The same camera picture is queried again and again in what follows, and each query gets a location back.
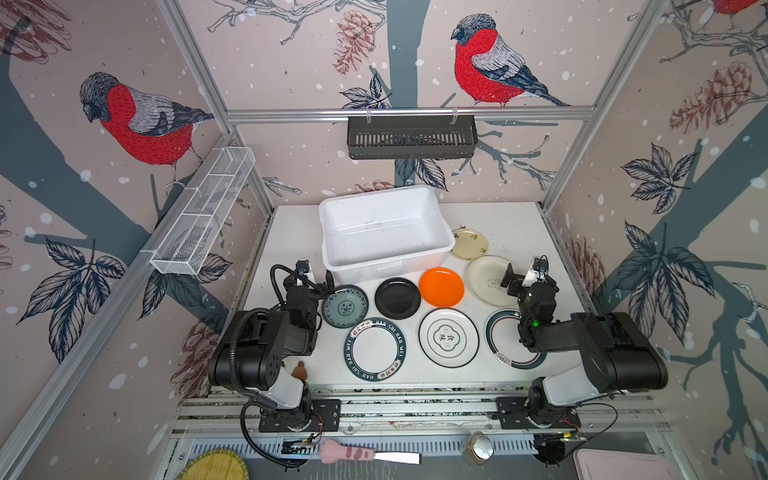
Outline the large cream bear plate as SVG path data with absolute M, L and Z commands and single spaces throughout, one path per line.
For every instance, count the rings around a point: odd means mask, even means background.
M 510 296 L 501 286 L 510 261 L 506 258 L 485 255 L 469 263 L 466 283 L 469 291 L 481 302 L 500 308 L 513 307 L 517 298 Z

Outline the green red rim plate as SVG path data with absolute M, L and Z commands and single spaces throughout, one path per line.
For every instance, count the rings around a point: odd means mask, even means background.
M 504 365 L 518 370 L 532 370 L 544 363 L 546 353 L 531 352 L 520 340 L 518 326 L 521 314 L 513 309 L 494 312 L 485 326 L 486 344 L 493 356 Z

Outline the small cream patterned plate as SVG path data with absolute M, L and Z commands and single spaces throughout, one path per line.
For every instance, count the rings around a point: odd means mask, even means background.
M 455 244 L 451 254 L 461 260 L 473 261 L 487 254 L 489 242 L 480 232 L 460 227 L 453 231 Z

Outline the orange plate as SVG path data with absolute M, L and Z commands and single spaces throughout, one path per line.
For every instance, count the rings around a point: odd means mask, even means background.
M 451 308 L 464 297 L 465 286 L 461 277 L 453 270 L 437 267 L 427 270 L 419 280 L 421 297 L 437 308 Z

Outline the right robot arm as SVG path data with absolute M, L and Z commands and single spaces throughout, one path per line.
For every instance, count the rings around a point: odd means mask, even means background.
M 639 327 L 626 313 L 598 316 L 588 312 L 554 318 L 557 283 L 548 275 L 548 260 L 533 261 L 524 275 L 507 265 L 500 287 L 518 303 L 520 343 L 535 354 L 576 351 L 581 363 L 558 374 L 535 379 L 522 401 L 499 398 L 504 429 L 576 428 L 576 409 L 616 393 L 661 390 L 668 370 Z

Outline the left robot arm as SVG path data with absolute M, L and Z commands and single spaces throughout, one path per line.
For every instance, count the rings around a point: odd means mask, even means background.
M 267 421 L 299 431 L 312 422 L 311 394 L 284 359 L 314 352 L 320 303 L 335 292 L 335 282 L 331 273 L 322 282 L 311 280 L 307 260 L 292 268 L 275 264 L 269 279 L 278 307 L 235 313 L 209 361 L 208 380 L 248 398 Z

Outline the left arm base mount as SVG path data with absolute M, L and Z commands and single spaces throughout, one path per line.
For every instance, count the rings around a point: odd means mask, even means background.
M 336 432 L 341 416 L 338 399 L 303 402 L 295 409 L 260 411 L 260 433 L 319 433 Z

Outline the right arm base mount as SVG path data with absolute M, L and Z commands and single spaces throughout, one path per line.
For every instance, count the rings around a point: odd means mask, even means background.
M 497 412 L 491 415 L 504 430 L 578 429 L 581 421 L 575 407 L 553 406 L 527 397 L 497 397 Z

